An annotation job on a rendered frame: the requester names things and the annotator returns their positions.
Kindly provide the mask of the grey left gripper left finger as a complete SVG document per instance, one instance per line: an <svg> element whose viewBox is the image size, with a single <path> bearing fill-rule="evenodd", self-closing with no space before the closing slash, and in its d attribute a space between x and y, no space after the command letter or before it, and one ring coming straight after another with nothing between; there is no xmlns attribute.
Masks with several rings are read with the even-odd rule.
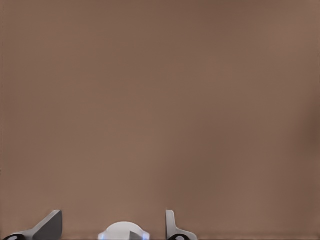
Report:
<svg viewBox="0 0 320 240"><path fill-rule="evenodd" d="M54 210L35 227L12 233L3 240L60 240L63 235L63 211Z"/></svg>

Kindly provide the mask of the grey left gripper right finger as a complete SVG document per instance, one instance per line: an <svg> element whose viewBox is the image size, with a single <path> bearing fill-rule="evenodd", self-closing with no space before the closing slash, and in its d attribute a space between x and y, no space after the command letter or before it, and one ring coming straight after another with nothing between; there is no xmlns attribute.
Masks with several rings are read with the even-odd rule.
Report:
<svg viewBox="0 0 320 240"><path fill-rule="evenodd" d="M165 211L165 238L166 240L198 240L194 233L177 227L173 210Z"/></svg>

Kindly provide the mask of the white rounded object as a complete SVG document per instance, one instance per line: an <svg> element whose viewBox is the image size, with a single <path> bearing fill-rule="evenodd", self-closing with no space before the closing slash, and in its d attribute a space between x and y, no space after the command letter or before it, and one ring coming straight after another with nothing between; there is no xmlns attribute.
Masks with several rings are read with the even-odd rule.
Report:
<svg viewBox="0 0 320 240"><path fill-rule="evenodd" d="M133 222L120 221L101 232L98 240L150 240L150 233Z"/></svg>

